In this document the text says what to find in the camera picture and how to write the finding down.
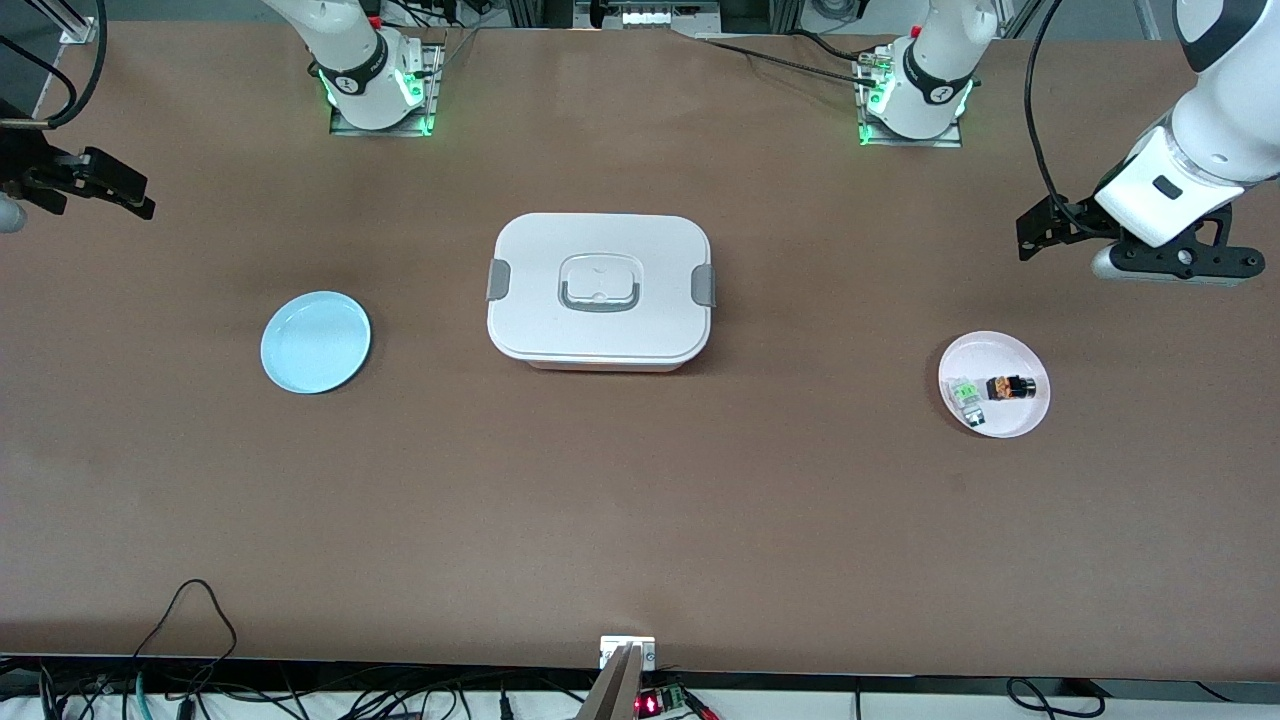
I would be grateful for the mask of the aluminium frame profile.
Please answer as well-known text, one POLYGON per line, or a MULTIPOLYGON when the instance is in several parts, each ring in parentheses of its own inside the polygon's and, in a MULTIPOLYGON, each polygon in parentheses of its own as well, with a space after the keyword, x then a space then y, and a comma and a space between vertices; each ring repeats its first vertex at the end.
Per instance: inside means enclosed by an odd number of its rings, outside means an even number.
POLYGON ((95 41, 97 37, 97 19, 93 15, 84 15, 76 10, 70 0, 22 1, 59 28, 59 44, 61 45, 84 45, 95 41))

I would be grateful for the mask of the circuit board with red light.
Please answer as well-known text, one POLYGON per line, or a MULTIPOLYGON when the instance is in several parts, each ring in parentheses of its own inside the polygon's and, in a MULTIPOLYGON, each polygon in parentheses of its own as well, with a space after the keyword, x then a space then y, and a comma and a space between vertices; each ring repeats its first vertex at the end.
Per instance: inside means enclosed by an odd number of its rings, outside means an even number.
POLYGON ((689 711, 689 701, 680 684, 658 685, 641 689, 634 702, 636 720, 654 720, 689 711))

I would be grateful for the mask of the white lidded lunch box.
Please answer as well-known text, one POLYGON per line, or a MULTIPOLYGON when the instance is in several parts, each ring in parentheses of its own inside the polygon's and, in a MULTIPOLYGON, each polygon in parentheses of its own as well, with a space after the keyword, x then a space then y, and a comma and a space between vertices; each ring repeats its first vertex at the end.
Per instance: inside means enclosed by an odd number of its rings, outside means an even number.
POLYGON ((529 213, 497 236, 486 331, 540 369, 672 372, 710 338, 716 269, 682 217, 529 213))

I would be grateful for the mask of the white lit device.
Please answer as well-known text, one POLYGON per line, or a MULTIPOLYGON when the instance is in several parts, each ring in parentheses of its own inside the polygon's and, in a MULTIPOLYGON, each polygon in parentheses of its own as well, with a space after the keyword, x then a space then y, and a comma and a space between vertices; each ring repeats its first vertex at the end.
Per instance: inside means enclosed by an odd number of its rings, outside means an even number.
POLYGON ((718 3, 622 3, 611 8, 611 17, 623 29, 672 28, 689 32, 719 32, 721 6, 718 3))

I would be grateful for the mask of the pink round plate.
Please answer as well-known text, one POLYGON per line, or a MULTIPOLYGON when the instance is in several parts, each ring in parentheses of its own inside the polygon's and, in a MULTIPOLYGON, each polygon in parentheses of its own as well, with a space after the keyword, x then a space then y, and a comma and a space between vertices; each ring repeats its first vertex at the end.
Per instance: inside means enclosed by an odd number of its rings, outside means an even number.
POLYGON ((1039 356, 1020 340, 996 331, 975 331, 952 341, 940 357, 936 378, 950 415, 961 427, 996 439, 1011 439, 1034 430, 1047 416, 1052 400, 1050 374, 1039 356), (1038 395, 1029 400, 991 401, 986 380, 997 375, 1034 377, 1038 395), (966 427, 948 406, 947 379, 959 377, 969 378, 982 391, 986 423, 980 427, 966 427))

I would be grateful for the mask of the green and clear switch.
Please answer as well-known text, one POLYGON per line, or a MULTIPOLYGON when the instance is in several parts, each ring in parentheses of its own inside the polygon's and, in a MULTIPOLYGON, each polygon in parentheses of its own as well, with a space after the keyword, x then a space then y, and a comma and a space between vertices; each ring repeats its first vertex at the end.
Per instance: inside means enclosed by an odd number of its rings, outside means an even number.
POLYGON ((977 428, 986 423, 983 395, 973 380, 966 377, 950 378, 946 388, 948 406, 966 427, 977 428))

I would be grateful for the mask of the light blue round plate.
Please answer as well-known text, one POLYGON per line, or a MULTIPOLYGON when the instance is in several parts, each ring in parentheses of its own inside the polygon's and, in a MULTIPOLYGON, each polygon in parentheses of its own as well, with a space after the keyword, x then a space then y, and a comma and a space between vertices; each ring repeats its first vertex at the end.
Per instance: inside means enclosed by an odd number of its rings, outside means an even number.
POLYGON ((294 395, 324 395, 353 379, 372 347, 361 304, 335 291, 303 293, 280 306, 260 341, 266 377, 294 395))

